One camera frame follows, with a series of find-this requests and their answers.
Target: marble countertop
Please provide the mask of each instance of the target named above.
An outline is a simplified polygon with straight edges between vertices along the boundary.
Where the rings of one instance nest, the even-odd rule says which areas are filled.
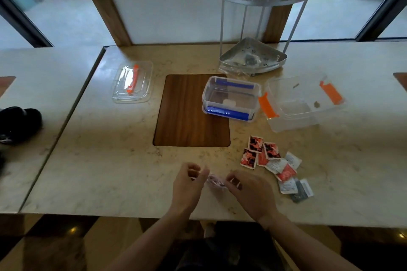
[[[152,144],[165,77],[216,73],[218,45],[136,46],[107,49],[23,212],[161,217],[183,161],[226,176],[239,165],[249,135],[276,142],[303,162],[315,196],[295,204],[280,194],[263,167],[280,212],[296,223],[407,227],[407,92],[393,77],[407,72],[407,42],[290,44],[287,63],[250,80],[323,71],[348,106],[319,125],[273,133],[261,112],[252,123],[230,120],[229,147],[156,147]],[[115,104],[112,86],[127,60],[154,63],[148,102]],[[229,192],[204,187],[191,218],[250,220]]]
[[[24,48],[0,51],[1,76],[15,76],[0,108],[42,113],[43,129],[18,146],[1,145],[0,213],[16,213],[41,171],[102,47]]]

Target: plastic storage container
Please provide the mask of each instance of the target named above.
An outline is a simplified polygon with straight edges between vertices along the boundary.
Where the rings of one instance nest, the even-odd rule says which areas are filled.
[[[129,61],[121,64],[114,80],[113,101],[116,103],[142,103],[151,93],[151,61]]]
[[[212,76],[203,91],[202,110],[206,114],[250,122],[260,108],[258,83]]]
[[[259,103],[274,132],[326,120],[346,103],[324,73],[268,79]]]

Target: right hand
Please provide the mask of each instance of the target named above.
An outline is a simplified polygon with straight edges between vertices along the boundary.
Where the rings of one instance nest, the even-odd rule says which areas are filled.
[[[263,178],[245,171],[233,171],[227,175],[225,186],[263,228],[279,215],[272,186]]]

